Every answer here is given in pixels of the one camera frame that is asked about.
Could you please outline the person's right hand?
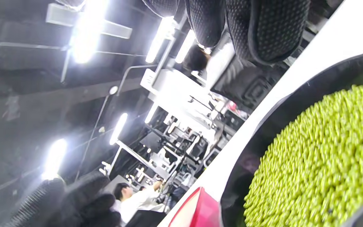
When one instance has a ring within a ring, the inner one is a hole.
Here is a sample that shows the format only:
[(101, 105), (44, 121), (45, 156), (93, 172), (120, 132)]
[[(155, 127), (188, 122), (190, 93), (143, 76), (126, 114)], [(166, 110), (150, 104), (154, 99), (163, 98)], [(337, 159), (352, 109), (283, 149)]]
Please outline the person's right hand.
[[(245, 63), (265, 66), (285, 60), (301, 43), (308, 17), (309, 0), (145, 0), (160, 17), (186, 12), (198, 42), (214, 47), (224, 27), (237, 56)], [(120, 184), (114, 193), (103, 189), (110, 180), (94, 171), (67, 185), (56, 173), (43, 174), (16, 205), (5, 227), (123, 227), (126, 215), (131, 226), (154, 227), (166, 216), (148, 210), (137, 214), (139, 204), (114, 209)]]

